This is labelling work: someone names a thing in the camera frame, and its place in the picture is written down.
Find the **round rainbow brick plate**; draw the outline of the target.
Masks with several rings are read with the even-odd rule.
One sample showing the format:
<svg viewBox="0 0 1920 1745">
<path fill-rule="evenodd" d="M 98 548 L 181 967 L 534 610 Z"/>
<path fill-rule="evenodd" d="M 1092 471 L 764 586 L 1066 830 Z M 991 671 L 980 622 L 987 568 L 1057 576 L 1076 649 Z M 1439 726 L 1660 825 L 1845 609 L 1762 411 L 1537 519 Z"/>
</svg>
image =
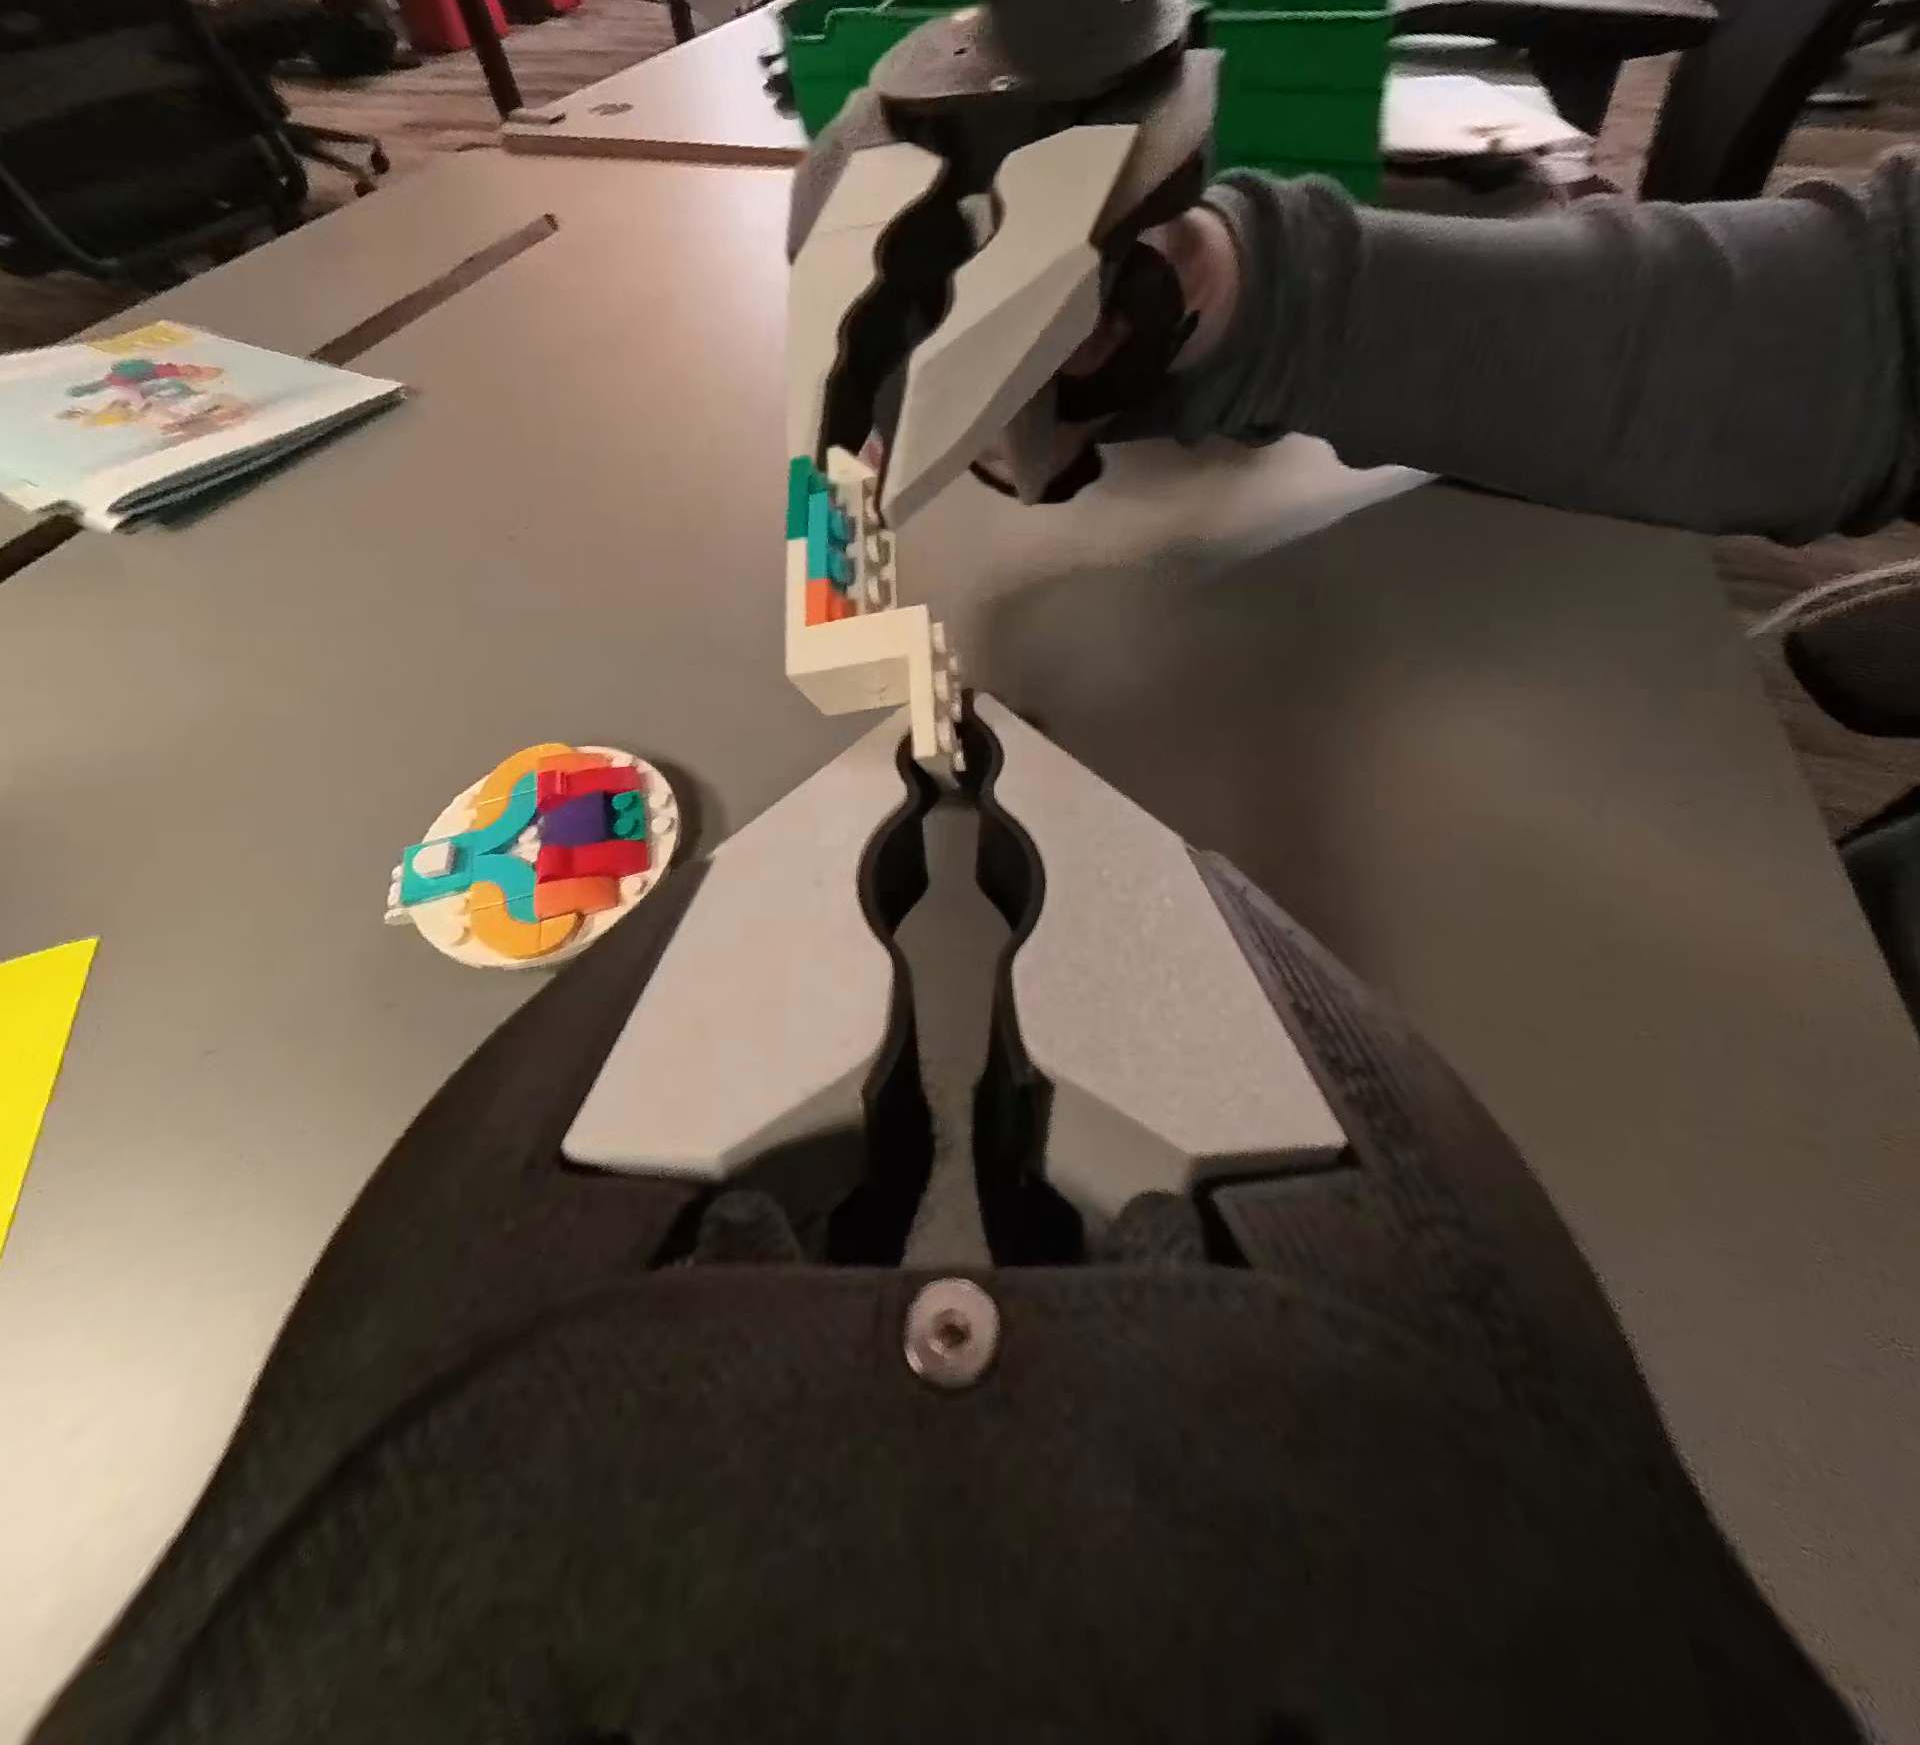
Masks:
<svg viewBox="0 0 1920 1745">
<path fill-rule="evenodd" d="M 470 968 L 552 971 L 655 893 L 683 829 L 660 763 L 608 745 L 534 744 L 402 847 L 383 916 Z"/>
</svg>

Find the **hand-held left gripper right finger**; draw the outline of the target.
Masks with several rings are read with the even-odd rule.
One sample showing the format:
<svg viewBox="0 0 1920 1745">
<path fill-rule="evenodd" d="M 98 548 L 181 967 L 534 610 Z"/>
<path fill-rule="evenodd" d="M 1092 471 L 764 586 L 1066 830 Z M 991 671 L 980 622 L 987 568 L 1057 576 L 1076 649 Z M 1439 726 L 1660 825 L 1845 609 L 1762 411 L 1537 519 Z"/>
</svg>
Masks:
<svg viewBox="0 0 1920 1745">
<path fill-rule="evenodd" d="M 976 763 L 976 877 L 1007 930 L 976 1088 L 995 1263 L 1076 1261 L 1146 1193 L 1341 1164 L 1232 870 L 987 695 Z"/>
</svg>

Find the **instruction booklet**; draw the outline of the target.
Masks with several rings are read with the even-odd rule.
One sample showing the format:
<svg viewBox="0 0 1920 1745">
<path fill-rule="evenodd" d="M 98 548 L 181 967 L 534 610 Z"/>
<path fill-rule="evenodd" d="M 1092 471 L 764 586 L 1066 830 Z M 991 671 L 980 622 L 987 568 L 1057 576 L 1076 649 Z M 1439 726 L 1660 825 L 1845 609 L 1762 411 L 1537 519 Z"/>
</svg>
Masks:
<svg viewBox="0 0 1920 1745">
<path fill-rule="evenodd" d="M 405 383 L 174 320 L 2 360 L 2 497 L 121 532 L 374 416 Z"/>
</svg>

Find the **flat grey pouch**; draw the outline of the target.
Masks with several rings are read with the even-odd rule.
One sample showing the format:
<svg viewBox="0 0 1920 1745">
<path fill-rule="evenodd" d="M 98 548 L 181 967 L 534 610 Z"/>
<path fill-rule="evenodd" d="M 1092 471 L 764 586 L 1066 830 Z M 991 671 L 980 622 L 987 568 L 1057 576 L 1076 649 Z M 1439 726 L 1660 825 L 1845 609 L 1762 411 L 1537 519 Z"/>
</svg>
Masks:
<svg viewBox="0 0 1920 1745">
<path fill-rule="evenodd" d="M 1379 156 L 1388 165 L 1509 163 L 1591 147 L 1592 137 L 1533 80 L 1404 68 L 1386 80 Z"/>
</svg>

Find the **white brick assembly teal brick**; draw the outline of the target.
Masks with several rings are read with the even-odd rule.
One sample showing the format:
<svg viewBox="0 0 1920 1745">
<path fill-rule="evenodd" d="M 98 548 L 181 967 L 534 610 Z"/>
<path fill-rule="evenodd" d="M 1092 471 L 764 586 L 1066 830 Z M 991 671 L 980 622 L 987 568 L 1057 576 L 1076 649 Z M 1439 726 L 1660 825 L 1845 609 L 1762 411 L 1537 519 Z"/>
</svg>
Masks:
<svg viewBox="0 0 1920 1745">
<path fill-rule="evenodd" d="M 905 592 L 877 468 L 833 446 L 786 471 L 782 660 L 829 716 L 905 712 L 917 763 L 957 780 L 963 684 L 945 625 Z"/>
</svg>

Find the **person's leg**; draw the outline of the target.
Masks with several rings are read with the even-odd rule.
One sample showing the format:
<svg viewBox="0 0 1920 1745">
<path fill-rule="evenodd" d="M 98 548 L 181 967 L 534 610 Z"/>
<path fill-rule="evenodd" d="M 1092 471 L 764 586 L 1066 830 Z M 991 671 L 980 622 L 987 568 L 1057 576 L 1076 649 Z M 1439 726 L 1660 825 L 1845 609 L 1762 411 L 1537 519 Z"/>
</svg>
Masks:
<svg viewBox="0 0 1920 1745">
<path fill-rule="evenodd" d="M 1814 586 L 1751 627 L 1808 700 L 1843 730 L 1919 737 L 1919 561 Z"/>
</svg>

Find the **person's right hand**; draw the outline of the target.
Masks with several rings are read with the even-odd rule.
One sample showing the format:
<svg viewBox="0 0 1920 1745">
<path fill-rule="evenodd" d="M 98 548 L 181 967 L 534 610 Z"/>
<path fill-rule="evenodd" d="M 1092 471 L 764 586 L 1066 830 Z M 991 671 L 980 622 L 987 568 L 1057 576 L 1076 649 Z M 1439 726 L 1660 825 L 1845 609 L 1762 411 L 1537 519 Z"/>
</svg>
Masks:
<svg viewBox="0 0 1920 1745">
<path fill-rule="evenodd" d="M 1184 212 L 1180 224 L 1180 247 L 1173 258 L 1192 334 L 1186 339 L 1180 362 L 1198 366 L 1232 331 L 1238 318 L 1242 293 L 1242 263 L 1237 235 L 1231 223 L 1212 205 L 1196 205 Z"/>
</svg>

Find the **green divided plastic bin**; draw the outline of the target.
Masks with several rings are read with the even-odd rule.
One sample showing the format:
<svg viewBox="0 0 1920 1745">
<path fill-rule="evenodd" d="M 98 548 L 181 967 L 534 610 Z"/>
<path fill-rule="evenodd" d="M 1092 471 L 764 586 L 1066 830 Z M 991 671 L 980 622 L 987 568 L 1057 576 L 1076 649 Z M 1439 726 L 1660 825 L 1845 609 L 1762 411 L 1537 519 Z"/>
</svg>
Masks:
<svg viewBox="0 0 1920 1745">
<path fill-rule="evenodd" d="M 782 0 L 793 102 L 816 137 L 881 54 L 912 27 L 980 0 Z M 1220 53 L 1215 163 L 1319 174 L 1370 198 L 1394 37 L 1391 0 L 1195 0 Z"/>
</svg>

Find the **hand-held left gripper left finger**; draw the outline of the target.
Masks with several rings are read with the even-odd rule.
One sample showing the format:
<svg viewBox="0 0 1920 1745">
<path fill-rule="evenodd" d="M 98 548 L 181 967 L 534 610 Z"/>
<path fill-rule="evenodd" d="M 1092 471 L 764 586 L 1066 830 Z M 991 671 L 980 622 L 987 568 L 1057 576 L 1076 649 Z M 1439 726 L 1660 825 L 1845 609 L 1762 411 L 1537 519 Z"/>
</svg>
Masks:
<svg viewBox="0 0 1920 1745">
<path fill-rule="evenodd" d="M 922 1204 L 898 926 L 922 770 L 897 710 L 700 869 L 564 1140 L 570 1164 L 774 1199 L 816 1259 L 897 1265 Z"/>
</svg>

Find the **black mesh office chair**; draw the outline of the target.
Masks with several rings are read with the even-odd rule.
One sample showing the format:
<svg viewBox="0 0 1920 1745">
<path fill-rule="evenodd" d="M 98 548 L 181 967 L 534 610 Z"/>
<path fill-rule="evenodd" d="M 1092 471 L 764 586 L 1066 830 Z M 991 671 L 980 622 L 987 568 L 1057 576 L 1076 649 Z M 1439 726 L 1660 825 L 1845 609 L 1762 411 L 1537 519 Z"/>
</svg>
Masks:
<svg viewBox="0 0 1920 1745">
<path fill-rule="evenodd" d="M 386 150 L 295 122 L 275 90 L 316 11 L 2 0 L 5 269 L 161 285 L 297 226 L 310 163 L 374 192 Z"/>
</svg>

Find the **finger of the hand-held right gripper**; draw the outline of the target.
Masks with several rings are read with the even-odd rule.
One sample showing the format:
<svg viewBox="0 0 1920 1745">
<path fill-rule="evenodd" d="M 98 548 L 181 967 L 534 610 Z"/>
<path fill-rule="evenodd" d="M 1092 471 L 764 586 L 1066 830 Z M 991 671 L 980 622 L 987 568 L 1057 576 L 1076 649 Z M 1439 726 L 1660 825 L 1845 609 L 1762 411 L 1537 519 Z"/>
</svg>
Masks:
<svg viewBox="0 0 1920 1745">
<path fill-rule="evenodd" d="M 795 172 L 786 219 L 786 455 L 834 449 L 930 463 L 914 352 L 995 235 L 995 194 L 961 155 L 901 138 L 887 114 L 838 114 Z"/>
<path fill-rule="evenodd" d="M 887 526 L 963 473 L 1092 335 L 1094 229 L 1138 132 L 1135 122 L 1070 126 L 997 166 L 995 232 L 960 266 L 945 316 L 907 360 L 877 504 Z"/>
</svg>

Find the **yellow sticky note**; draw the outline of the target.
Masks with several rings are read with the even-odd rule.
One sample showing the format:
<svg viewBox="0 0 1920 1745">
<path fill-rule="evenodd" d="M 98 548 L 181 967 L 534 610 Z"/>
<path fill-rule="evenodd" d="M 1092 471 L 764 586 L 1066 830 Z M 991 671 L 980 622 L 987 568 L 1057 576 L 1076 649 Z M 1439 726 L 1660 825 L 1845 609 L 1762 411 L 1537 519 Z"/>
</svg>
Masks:
<svg viewBox="0 0 1920 1745">
<path fill-rule="evenodd" d="M 98 939 L 2 962 L 2 1245 L 60 1081 Z"/>
</svg>

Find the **person's right forearm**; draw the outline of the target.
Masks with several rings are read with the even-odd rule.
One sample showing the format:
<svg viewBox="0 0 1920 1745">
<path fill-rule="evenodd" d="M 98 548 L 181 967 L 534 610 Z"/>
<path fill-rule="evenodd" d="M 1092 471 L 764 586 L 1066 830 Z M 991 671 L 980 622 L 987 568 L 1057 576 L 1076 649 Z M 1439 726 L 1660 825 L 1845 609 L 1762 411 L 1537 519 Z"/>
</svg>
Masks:
<svg viewBox="0 0 1920 1745">
<path fill-rule="evenodd" d="M 1313 436 L 1550 508 L 1806 545 L 1916 521 L 1919 163 L 1516 219 L 1220 178 L 1238 293 L 1183 440 Z"/>
</svg>

